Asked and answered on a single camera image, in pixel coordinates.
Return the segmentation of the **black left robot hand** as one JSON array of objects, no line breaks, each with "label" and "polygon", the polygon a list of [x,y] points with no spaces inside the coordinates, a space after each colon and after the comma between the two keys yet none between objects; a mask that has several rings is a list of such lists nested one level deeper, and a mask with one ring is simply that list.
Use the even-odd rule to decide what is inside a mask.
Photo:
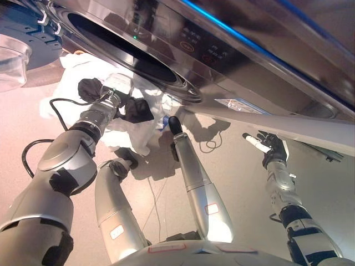
[{"label": "black left robot hand", "polygon": [[110,74],[103,83],[101,96],[104,101],[116,108],[122,108],[131,98],[134,83],[131,77],[120,74]]}]

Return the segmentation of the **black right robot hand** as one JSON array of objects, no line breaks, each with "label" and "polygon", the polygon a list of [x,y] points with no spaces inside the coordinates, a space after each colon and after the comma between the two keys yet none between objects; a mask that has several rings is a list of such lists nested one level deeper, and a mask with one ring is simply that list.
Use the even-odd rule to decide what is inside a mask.
[{"label": "black right robot hand", "polygon": [[277,135],[259,130],[256,137],[246,132],[242,134],[242,137],[252,146],[263,152],[262,165],[265,169],[272,162],[279,162],[287,166],[289,157],[288,147],[286,142],[281,140]]}]

